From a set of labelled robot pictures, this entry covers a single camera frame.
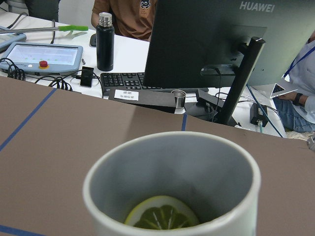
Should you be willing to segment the black phone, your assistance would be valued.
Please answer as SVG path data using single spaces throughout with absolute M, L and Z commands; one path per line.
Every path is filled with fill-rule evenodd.
M 92 67 L 82 67 L 80 86 L 83 87 L 92 87 L 92 79 L 93 79 L 94 69 Z

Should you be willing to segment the black keyboard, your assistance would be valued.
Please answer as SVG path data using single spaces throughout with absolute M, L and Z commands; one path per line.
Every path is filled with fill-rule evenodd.
M 101 73 L 100 81 L 104 96 L 108 96 L 111 89 L 163 91 L 162 88 L 144 86 L 144 72 Z

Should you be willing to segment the person in light shirt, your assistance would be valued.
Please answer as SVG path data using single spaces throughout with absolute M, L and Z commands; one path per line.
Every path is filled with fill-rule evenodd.
M 283 126 L 304 133 L 315 130 L 315 34 L 312 33 L 284 74 L 297 90 L 273 99 Z

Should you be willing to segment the person in brown shirt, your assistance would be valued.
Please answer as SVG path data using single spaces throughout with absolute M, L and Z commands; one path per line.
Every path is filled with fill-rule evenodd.
M 99 13 L 112 14 L 115 34 L 150 41 L 156 13 L 156 0 L 96 0 L 91 24 L 96 27 Z

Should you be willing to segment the black box with label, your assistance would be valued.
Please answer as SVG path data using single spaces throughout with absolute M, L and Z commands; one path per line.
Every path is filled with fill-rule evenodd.
M 140 107 L 175 113 L 176 104 L 174 94 L 134 89 L 111 89 L 109 100 L 128 103 Z

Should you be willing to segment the blue teach pendant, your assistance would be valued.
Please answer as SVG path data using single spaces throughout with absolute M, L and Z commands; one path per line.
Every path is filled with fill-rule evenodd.
M 4 52 L 0 69 L 7 71 L 14 64 L 27 74 L 66 75 L 77 72 L 83 47 L 77 45 L 14 42 Z

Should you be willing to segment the black power adapter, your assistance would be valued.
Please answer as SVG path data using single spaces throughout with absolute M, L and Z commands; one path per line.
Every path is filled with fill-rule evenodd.
M 251 106 L 250 123 L 254 125 L 259 125 L 261 123 L 262 127 L 265 127 L 268 123 L 266 115 L 263 113 L 262 109 L 257 103 L 253 103 Z

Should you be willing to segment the white cup with handle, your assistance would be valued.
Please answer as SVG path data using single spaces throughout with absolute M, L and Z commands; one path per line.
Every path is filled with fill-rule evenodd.
M 97 236 L 254 236 L 260 186 L 258 164 L 238 144 L 173 131 L 104 154 L 84 180 L 83 199 Z M 197 225 L 159 231 L 126 222 L 136 205 L 161 195 L 188 205 Z

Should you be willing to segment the dark computer monitor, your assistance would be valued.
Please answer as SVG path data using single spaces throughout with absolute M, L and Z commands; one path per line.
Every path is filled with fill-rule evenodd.
M 312 0 L 160 0 L 144 85 L 228 87 L 214 121 L 229 124 L 245 86 L 281 80 L 314 29 Z

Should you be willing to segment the small steel cup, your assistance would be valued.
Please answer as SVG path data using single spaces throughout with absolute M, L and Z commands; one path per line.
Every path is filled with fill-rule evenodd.
M 185 105 L 186 93 L 180 89 L 174 89 L 171 91 L 174 94 L 176 109 L 182 109 Z

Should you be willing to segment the green handled rod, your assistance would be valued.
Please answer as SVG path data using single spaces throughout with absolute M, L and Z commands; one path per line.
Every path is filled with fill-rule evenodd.
M 48 28 L 30 28 L 30 29 L 5 29 L 1 30 L 1 34 L 9 33 L 28 33 L 28 32 L 45 32 L 45 31 L 88 31 L 87 26 L 76 26 L 76 25 L 67 25 L 67 26 L 58 26 L 58 27 L 48 27 Z

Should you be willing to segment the black thermos bottle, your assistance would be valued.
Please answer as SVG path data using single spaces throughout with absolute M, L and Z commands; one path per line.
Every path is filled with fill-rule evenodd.
M 99 13 L 99 21 L 96 26 L 96 57 L 97 68 L 101 71 L 113 69 L 114 35 L 112 15 L 107 12 Z

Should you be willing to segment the lemon slice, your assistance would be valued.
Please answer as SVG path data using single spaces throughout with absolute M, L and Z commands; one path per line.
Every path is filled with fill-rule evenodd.
M 136 205 L 125 219 L 125 224 L 150 230 L 173 230 L 200 224 L 192 209 L 170 196 L 150 197 Z

